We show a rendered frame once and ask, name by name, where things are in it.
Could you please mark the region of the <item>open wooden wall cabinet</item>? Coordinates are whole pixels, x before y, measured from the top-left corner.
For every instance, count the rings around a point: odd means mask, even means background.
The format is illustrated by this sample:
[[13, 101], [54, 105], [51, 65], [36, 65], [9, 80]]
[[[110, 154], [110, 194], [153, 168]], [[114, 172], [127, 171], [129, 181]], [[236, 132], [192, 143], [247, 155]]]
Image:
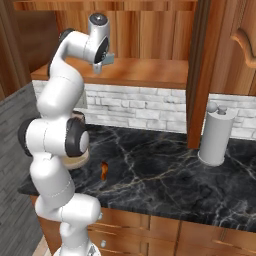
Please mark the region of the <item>open wooden wall cabinet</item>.
[[67, 62], [87, 83], [159, 88], [186, 87], [192, 25], [198, 0], [15, 0], [18, 11], [51, 11], [57, 28], [88, 31], [88, 17], [110, 21], [114, 62], [100, 74], [82, 60]]

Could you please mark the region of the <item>wide wooden drawer front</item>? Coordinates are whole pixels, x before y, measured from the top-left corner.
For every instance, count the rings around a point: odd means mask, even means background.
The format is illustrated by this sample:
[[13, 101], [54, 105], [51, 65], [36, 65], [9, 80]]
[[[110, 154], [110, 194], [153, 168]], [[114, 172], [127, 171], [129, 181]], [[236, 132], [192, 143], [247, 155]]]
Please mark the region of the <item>wide wooden drawer front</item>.
[[183, 221], [176, 256], [256, 256], [256, 233]]

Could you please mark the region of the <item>dark wooden cabinet door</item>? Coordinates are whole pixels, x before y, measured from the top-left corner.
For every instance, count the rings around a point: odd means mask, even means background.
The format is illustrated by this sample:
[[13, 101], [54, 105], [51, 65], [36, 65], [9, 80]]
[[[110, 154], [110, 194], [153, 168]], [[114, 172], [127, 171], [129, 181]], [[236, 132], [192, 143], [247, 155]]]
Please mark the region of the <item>dark wooden cabinet door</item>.
[[0, 101], [31, 82], [12, 0], [0, 0]]

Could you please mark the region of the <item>orange-brown raw meat piece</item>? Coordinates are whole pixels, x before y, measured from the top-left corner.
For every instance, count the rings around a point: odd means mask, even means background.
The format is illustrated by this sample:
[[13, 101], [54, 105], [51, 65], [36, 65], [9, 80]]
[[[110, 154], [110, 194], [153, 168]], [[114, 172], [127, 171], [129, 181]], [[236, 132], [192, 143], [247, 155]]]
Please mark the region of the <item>orange-brown raw meat piece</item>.
[[106, 176], [108, 173], [108, 164], [104, 161], [101, 163], [101, 180], [106, 180]]

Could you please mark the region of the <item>beige wall socket plate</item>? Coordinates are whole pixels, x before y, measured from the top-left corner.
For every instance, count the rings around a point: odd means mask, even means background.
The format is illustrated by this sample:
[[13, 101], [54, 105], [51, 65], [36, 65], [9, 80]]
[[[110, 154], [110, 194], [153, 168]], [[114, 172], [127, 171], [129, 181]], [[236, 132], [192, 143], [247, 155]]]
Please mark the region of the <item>beige wall socket plate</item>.
[[76, 108], [87, 108], [87, 97], [82, 95], [76, 104]]

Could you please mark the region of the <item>white paper towel holder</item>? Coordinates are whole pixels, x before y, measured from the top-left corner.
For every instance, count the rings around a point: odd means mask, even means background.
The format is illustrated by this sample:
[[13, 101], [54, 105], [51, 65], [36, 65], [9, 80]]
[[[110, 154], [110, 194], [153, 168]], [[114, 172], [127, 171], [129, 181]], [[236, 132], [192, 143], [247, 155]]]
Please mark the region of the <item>white paper towel holder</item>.
[[199, 160], [208, 166], [220, 166], [225, 160], [225, 152], [236, 113], [225, 105], [209, 101], [206, 121], [198, 152]]

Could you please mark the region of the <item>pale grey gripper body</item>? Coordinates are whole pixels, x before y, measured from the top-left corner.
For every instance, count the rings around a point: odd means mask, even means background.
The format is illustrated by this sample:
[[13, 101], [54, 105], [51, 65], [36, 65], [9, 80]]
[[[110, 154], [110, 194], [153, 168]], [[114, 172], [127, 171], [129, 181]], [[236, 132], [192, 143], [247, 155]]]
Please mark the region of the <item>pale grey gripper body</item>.
[[103, 61], [93, 65], [93, 71], [95, 74], [100, 74], [102, 72], [102, 67], [104, 65], [110, 65], [113, 63], [114, 63], [114, 54], [108, 53]]

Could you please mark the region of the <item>wooden cabinet door arched panel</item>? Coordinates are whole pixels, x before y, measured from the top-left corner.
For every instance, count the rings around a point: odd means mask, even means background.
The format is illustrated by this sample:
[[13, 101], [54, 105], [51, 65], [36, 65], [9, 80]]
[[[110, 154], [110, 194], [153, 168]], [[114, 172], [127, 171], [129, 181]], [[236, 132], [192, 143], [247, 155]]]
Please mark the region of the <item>wooden cabinet door arched panel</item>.
[[222, 20], [211, 93], [256, 96], [256, 68], [246, 64], [244, 51], [232, 39], [241, 29], [256, 57], [256, 0], [227, 0]]

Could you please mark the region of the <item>wooden cabinet door seen edge-on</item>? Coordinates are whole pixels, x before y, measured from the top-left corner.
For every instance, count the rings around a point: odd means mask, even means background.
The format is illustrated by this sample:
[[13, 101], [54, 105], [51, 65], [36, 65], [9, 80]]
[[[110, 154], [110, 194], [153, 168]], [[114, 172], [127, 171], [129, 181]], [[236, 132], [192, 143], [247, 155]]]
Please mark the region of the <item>wooden cabinet door seen edge-on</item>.
[[211, 0], [198, 0], [194, 15], [190, 55], [188, 62], [188, 78], [186, 85], [186, 124], [187, 147], [197, 148], [200, 141], [203, 111], [200, 104], [199, 82], [203, 61], [204, 44]]

